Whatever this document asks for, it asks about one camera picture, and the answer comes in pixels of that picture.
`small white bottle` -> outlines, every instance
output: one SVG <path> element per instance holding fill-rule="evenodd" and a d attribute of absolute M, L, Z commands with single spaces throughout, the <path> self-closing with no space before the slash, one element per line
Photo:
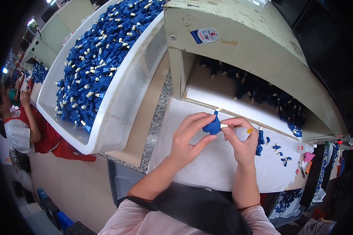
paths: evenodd
<path fill-rule="evenodd" d="M 306 153 L 306 152 L 313 153 L 314 148 L 316 147 L 317 147 L 316 144 L 314 144 L 314 146 L 310 146 L 308 143 L 299 143 L 297 146 L 297 153 Z"/>
<path fill-rule="evenodd" d="M 247 129 L 244 127 L 235 127 L 233 128 L 233 131 L 235 132 L 235 134 L 237 135 L 237 138 L 241 141 L 241 142 L 245 142 L 246 139 L 248 138 L 249 134 L 251 132 L 254 131 L 254 129 Z"/>

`floor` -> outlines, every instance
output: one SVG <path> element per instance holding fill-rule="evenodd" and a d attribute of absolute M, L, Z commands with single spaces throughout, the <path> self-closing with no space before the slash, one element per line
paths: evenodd
<path fill-rule="evenodd" d="M 95 162 L 66 160 L 53 154 L 29 155 L 36 192 L 43 188 L 55 205 L 72 221 L 98 233 L 116 211 L 107 159 Z"/>

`pink shirt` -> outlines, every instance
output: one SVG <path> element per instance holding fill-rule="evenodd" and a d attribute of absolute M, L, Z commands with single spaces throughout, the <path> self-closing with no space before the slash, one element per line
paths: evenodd
<path fill-rule="evenodd" d="M 242 212 L 255 235 L 279 234 L 265 216 L 261 206 L 252 206 Z M 114 215 L 107 221 L 98 235 L 135 235 L 135 234 L 208 234 L 188 226 L 161 211 L 148 211 L 130 200 L 124 200 Z"/>

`sticker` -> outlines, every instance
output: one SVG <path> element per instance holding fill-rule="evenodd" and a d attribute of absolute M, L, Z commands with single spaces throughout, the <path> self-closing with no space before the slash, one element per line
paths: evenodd
<path fill-rule="evenodd" d="M 217 41 L 220 37 L 220 34 L 217 30 L 212 28 L 203 28 L 199 30 L 195 30 L 191 32 L 193 38 L 198 44 L 206 43 L 206 42 L 214 42 Z"/>

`fluorescent light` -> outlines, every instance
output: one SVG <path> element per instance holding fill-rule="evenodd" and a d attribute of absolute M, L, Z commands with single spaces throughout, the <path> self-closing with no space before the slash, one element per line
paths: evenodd
<path fill-rule="evenodd" d="M 35 20 L 34 19 L 32 19 L 31 21 L 29 21 L 29 23 L 27 24 L 28 26 L 31 24 L 31 23 L 33 23 Z"/>

